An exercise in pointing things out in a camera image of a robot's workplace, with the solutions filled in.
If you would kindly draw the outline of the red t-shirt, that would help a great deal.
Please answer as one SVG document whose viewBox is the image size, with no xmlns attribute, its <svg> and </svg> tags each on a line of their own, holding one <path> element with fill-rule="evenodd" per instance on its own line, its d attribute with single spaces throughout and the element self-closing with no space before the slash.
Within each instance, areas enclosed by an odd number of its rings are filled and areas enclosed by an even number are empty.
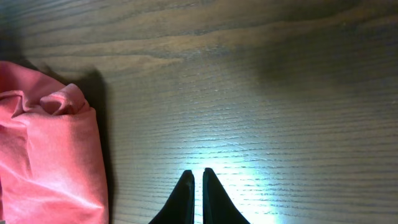
<svg viewBox="0 0 398 224">
<path fill-rule="evenodd" d="M 74 84 L 1 62 L 1 220 L 107 223 L 96 111 Z"/>
</svg>

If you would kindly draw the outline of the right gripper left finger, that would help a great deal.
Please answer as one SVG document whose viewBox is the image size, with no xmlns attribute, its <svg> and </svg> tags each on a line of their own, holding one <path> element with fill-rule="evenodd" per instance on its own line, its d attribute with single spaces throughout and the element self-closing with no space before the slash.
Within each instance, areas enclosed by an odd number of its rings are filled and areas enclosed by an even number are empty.
<svg viewBox="0 0 398 224">
<path fill-rule="evenodd" d="M 193 224 L 195 211 L 195 178 L 185 170 L 160 212 L 149 224 Z"/>
</svg>

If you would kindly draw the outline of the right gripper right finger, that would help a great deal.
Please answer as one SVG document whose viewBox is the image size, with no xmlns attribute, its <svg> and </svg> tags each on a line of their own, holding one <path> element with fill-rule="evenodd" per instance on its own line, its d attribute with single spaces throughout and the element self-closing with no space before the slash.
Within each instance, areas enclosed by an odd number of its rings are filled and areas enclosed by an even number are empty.
<svg viewBox="0 0 398 224">
<path fill-rule="evenodd" d="M 203 223 L 249 224 L 234 206 L 213 169 L 208 167 L 203 173 Z"/>
</svg>

